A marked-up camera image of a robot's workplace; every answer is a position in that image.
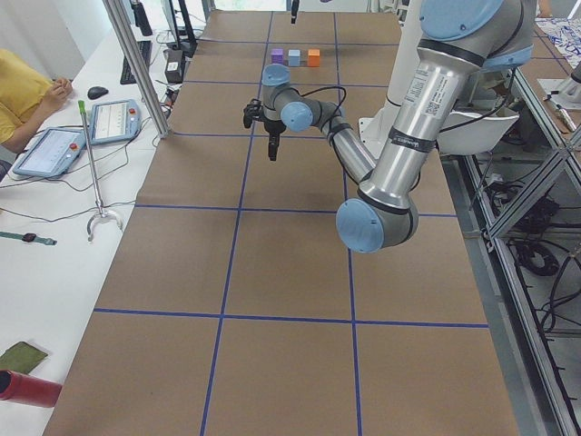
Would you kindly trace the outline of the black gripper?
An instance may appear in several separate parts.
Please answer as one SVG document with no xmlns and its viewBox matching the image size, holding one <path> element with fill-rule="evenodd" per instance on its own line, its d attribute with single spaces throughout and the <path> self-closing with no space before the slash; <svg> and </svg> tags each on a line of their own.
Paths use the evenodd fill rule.
<svg viewBox="0 0 581 436">
<path fill-rule="evenodd" d="M 270 161 L 276 161 L 281 134 L 285 132 L 286 125 L 281 120 L 264 121 L 264 129 L 269 134 L 268 157 Z"/>
</svg>

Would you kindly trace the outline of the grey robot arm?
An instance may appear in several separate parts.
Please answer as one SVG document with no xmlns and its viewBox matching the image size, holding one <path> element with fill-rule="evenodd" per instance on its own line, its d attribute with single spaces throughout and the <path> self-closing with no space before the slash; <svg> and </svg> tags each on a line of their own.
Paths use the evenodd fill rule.
<svg viewBox="0 0 581 436">
<path fill-rule="evenodd" d="M 261 113 L 265 127 L 288 129 L 294 133 L 311 127 L 320 130 L 344 171 L 359 183 L 375 168 L 377 159 L 358 138 L 336 104 L 300 95 L 291 86 L 290 78 L 291 71 L 283 64 L 264 67 Z"/>
<path fill-rule="evenodd" d="M 409 197 L 468 78 L 482 69 L 514 68 L 532 54 L 534 1 L 412 1 L 404 34 L 418 39 L 419 63 L 373 157 L 341 120 L 330 145 L 358 185 L 340 206 L 336 227 L 352 251 L 374 253 L 413 236 L 419 218 Z"/>
</svg>

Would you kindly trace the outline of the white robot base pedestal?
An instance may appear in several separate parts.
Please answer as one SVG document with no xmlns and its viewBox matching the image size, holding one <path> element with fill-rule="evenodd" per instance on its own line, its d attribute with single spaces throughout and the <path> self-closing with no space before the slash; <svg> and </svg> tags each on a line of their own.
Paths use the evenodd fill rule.
<svg viewBox="0 0 581 436">
<path fill-rule="evenodd" d="M 417 46 L 423 32 L 419 20 L 421 0 L 411 0 L 405 21 L 401 27 L 401 38 L 395 64 L 389 80 L 384 106 L 373 118 L 360 118 L 359 136 L 375 158 L 388 139 L 389 129 L 395 122 L 404 97 L 419 66 Z"/>
</svg>

